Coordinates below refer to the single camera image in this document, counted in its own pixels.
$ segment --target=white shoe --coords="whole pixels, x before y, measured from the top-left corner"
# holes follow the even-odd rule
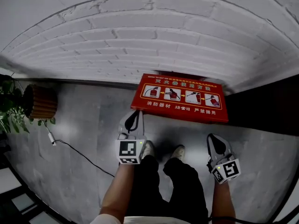
[[[141,159],[144,159],[144,157],[147,155],[151,155],[151,156],[155,157],[154,145],[149,140],[146,141],[146,143],[145,143],[145,149],[144,149]]]
[[[177,159],[180,159],[181,161],[183,161],[184,157],[185,157],[185,146],[180,144],[174,150],[174,152],[172,153],[172,156],[170,158],[177,158]]]

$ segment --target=wooden planter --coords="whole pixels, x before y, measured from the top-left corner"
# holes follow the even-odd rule
[[[57,95],[52,89],[31,84],[26,87],[23,98],[29,119],[50,119],[57,111]]]

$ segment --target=floor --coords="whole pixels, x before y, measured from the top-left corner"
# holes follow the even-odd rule
[[[70,143],[106,171],[118,167],[114,140],[120,119],[130,110],[135,91],[80,84],[42,84],[58,93],[56,139]],[[230,141],[242,174],[229,183],[238,218],[265,222],[280,204],[299,163],[299,138],[253,129],[206,125],[157,116],[144,116],[145,135],[159,150],[160,192],[165,200],[172,183],[163,164],[172,147],[186,146],[185,162],[202,182],[209,212],[214,178],[206,167],[206,136],[215,133]],[[96,169],[68,146],[52,146],[45,127],[28,124],[30,134],[11,134],[7,155],[28,186],[51,208],[78,224],[99,213],[112,177]]]

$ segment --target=black wall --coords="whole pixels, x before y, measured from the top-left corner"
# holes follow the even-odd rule
[[[299,136],[299,75],[226,97],[229,125]]]

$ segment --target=black pants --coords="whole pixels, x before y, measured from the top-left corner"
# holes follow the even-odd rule
[[[167,202],[159,193],[158,167],[150,155],[135,166],[126,216],[175,217],[191,224],[206,223],[206,201],[196,170],[177,158],[168,160],[163,171],[172,180],[173,193]]]

